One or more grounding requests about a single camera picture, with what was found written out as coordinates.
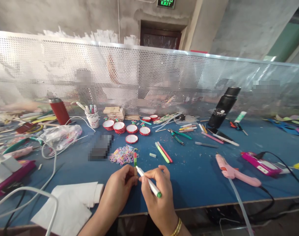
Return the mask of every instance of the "perforated metal panel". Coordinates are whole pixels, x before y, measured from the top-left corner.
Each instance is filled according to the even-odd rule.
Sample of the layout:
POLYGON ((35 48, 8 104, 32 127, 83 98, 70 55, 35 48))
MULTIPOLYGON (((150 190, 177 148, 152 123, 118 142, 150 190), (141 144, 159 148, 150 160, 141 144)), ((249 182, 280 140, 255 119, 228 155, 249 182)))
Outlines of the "perforated metal panel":
POLYGON ((124 107, 128 114, 209 116, 228 86, 232 114, 299 113, 299 65, 0 31, 0 108, 124 107))

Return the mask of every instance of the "gold bracelet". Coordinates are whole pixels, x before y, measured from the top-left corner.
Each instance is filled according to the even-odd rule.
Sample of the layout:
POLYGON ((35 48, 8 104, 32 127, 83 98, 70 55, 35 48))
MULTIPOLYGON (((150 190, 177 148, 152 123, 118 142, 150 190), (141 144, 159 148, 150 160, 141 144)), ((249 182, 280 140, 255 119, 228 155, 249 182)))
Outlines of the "gold bracelet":
POLYGON ((181 226, 182 226, 182 221, 179 217, 178 225, 177 225, 175 231, 173 232, 173 234, 171 236, 177 236, 178 233, 180 232, 181 226))

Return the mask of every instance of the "human hand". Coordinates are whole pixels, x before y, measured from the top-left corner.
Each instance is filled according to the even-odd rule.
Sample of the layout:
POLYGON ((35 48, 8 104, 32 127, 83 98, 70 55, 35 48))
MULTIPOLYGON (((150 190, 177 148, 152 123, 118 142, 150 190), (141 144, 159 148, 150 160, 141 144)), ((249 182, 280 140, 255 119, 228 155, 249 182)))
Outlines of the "human hand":
POLYGON ((166 166, 158 166, 149 170, 144 175, 149 179, 156 180, 156 186, 162 197, 156 197, 150 190, 145 176, 139 178, 142 181, 142 193, 147 205, 150 217, 164 236, 171 235, 177 227, 178 216, 173 205, 172 185, 170 173, 166 166))
POLYGON ((132 186, 137 185, 137 179, 134 167, 130 165, 114 172, 106 184, 97 211, 102 211, 110 221, 115 221, 126 204, 132 186))

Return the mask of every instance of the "person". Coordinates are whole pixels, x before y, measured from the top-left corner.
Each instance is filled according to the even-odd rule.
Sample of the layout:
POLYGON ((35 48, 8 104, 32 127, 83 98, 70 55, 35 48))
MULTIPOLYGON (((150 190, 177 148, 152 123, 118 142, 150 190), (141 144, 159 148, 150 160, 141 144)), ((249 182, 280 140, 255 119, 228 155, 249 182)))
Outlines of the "person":
POLYGON ((190 235, 176 215, 170 173, 167 167, 158 166, 156 169, 147 171, 145 176, 138 178, 134 175, 134 168, 125 165, 110 176, 95 214, 82 228, 78 236, 104 236, 123 210, 131 188, 137 185, 138 180, 142 184, 141 190, 148 213, 162 235, 190 235), (161 198, 157 198, 151 192, 147 178, 156 180, 157 188, 162 194, 161 198))

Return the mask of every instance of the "black thermos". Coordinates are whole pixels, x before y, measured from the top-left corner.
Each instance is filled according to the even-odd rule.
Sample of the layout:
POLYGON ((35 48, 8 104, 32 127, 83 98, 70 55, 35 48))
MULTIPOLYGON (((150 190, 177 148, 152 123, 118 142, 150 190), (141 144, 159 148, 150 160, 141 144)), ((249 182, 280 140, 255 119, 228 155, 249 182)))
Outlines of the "black thermos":
POLYGON ((229 111, 234 106, 240 90, 241 88, 239 87, 229 87, 227 89, 225 94, 220 98, 207 125, 213 128, 219 128, 221 126, 229 111))

